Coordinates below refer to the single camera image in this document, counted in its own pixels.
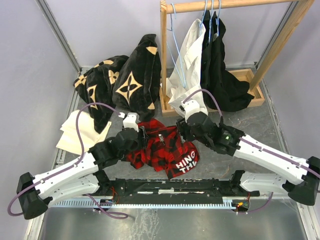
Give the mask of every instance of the clothes rack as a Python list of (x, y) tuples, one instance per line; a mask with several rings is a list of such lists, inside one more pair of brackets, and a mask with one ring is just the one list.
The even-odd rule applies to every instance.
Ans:
[[(267, 55), (259, 63), (256, 74), (253, 74), (251, 69), (240, 69), (230, 71), (240, 81), (247, 81), (250, 84), (249, 93), (254, 95), (254, 99), (249, 104), (249, 107), (261, 106), (265, 101), (259, 83), (271, 67), (274, 60), (279, 55), (280, 51), (286, 45), (292, 33), (296, 30), (297, 26), (304, 18), (309, 8), (315, 0), (297, 0), (296, 6), (282, 27), (273, 45), (269, 49)], [(221, 8), (237, 8), (248, 7), (267, 4), (278, 4), (292, 2), (291, 0), (221, 0)], [(174, 5), (176, 13), (188, 13), (205, 10), (205, 1), (177, 3)], [(211, 9), (211, 1), (207, 1), (207, 9)], [(219, 9), (219, 1), (214, 1), (213, 9)], [(171, 4), (167, 4), (165, 0), (160, 1), (160, 19), (161, 19), (161, 82), (160, 88), (160, 102), (162, 108), (162, 116), (170, 117), (177, 116), (178, 114), (174, 109), (171, 109), (168, 104), (169, 97), (166, 96), (166, 77), (167, 77), (167, 15), (173, 14), (174, 9)]]

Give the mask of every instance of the clothes hanger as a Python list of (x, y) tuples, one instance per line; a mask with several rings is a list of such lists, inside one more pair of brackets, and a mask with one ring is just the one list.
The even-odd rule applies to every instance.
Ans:
[(218, 12), (218, 16), (215, 20), (216, 23), (216, 36), (219, 36), (219, 17), (220, 17), (220, 11), (221, 11), (221, 0), (219, 0), (219, 12)]
[(208, 0), (205, 0), (205, 7), (204, 7), (204, 11), (202, 14), (202, 19), (201, 19), (201, 23), (199, 23), (199, 30), (201, 29), (201, 25), (204, 23), (204, 19), (205, 19), (205, 14), (207, 11), (207, 4), (208, 4)]
[[(173, 12), (174, 12), (174, 19), (177, 19), (177, 14), (176, 14), (176, 8), (175, 8), (175, 5), (173, 3), (171, 3), (172, 7), (173, 7)], [(176, 47), (176, 50), (178, 52), (178, 56), (179, 56), (179, 59), (180, 59), (180, 69), (181, 69), (181, 72), (182, 72), (182, 78), (183, 78), (183, 81), (182, 81), (182, 78), (181, 78), (181, 75), (178, 71), (178, 68), (177, 68), (177, 65), (176, 65), (176, 61), (174, 59), (174, 56), (172, 55), (171, 53), (171, 50), (170, 50), (170, 47), (169, 47), (169, 44), (168, 44), (168, 41), (166, 42), (166, 45), (169, 49), (169, 53), (171, 55), (171, 58), (172, 58), (172, 61), (173, 61), (173, 64), (174, 64), (174, 67), (177, 69), (177, 72), (178, 72), (178, 75), (179, 75), (179, 79), (180, 79), (180, 82), (183, 86), (183, 88), (185, 89), (186, 88), (186, 85), (187, 85), (187, 82), (186, 82), (186, 77), (185, 77), (185, 73), (184, 73), (184, 69), (182, 67), (182, 58), (181, 58), (181, 55), (180, 55), (180, 51), (179, 51), (179, 48), (178, 48), (178, 44), (177, 44), (177, 40), (176, 40), (176, 36), (175, 36), (175, 32), (174, 32), (174, 26), (173, 26), (173, 20), (172, 20), (172, 14), (170, 13), (170, 22), (171, 22), (171, 29), (168, 29), (168, 31), (171, 31), (172, 32), (172, 35), (173, 35), (173, 40), (174, 40), (174, 43), (175, 43), (175, 47)]]
[(214, 2), (215, 2), (215, 0), (211, 0), (211, 11), (210, 11), (210, 21), (209, 21), (209, 38), (208, 38), (207, 44), (210, 43), (210, 39), (211, 39), (212, 17), (214, 16)]

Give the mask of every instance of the white wall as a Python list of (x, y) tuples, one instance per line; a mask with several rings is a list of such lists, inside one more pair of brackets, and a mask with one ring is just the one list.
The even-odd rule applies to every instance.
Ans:
[[(194, 1), (175, 0), (174, 3)], [(82, 67), (92, 67), (115, 55), (130, 55), (144, 34), (155, 33), (160, 39), (159, 0), (47, 2)], [(288, 5), (278, 3), (222, 9), (220, 17), (227, 28), (224, 38), (226, 65), (232, 67), (258, 61)], [(173, 24), (179, 46), (192, 22), (201, 16), (202, 12), (177, 14)], [(167, 36), (176, 58), (171, 32), (168, 31)], [(167, 59), (168, 66), (172, 67), (169, 53)]]
[(7, 206), (21, 174), (51, 168), (77, 73), (34, 0), (2, 1), (0, 23), (0, 239), (21, 240), (28, 221)]
[[(314, 1), (265, 76), (292, 154), (320, 158), (320, 1)], [(320, 221), (320, 195), (316, 209)]]

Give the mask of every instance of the red flannel shirt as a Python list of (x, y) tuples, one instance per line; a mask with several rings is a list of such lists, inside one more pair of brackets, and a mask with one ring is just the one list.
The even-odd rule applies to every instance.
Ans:
[(182, 143), (176, 126), (164, 126), (156, 119), (140, 122), (149, 139), (146, 149), (140, 149), (126, 155), (125, 160), (139, 169), (144, 164), (157, 172), (165, 170), (169, 179), (180, 176), (193, 169), (200, 159), (196, 146), (189, 141)]

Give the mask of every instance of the wooden pole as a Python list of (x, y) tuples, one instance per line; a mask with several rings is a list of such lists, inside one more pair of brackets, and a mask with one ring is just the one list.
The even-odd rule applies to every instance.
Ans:
[(161, 76), (162, 92), (166, 96), (166, 78), (167, 78), (167, 3), (160, 1), (161, 12)]
[[(279, 4), (279, 3), (287, 3), (292, 2), (292, 0), (222, 0), (221, 8), (237, 8), (237, 7), (248, 7), (248, 6), (256, 6), (256, 5), (265, 5), (265, 4)], [(207, 6), (205, 1), (196, 1), (196, 2), (186, 2), (186, 3), (177, 3), (174, 4), (176, 13), (188, 13), (188, 12), (196, 12), (203, 11), (206, 9), (211, 9), (212, 1), (207, 1)], [(166, 14), (173, 14), (174, 8), (171, 4), (166, 6)], [(213, 3), (214, 9), (219, 9), (219, 1), (215, 0)]]
[(296, 30), (297, 26), (304, 18), (314, 1), (315, 0), (301, 0), (297, 3), (291, 16), (287, 20), (274, 44), (270, 48), (268, 54), (259, 66), (256, 74), (254, 75), (250, 83), (250, 90), (254, 89), (261, 82), (262, 78), (265, 76), (272, 63), (279, 55), (280, 51), (284, 48), (292, 33)]

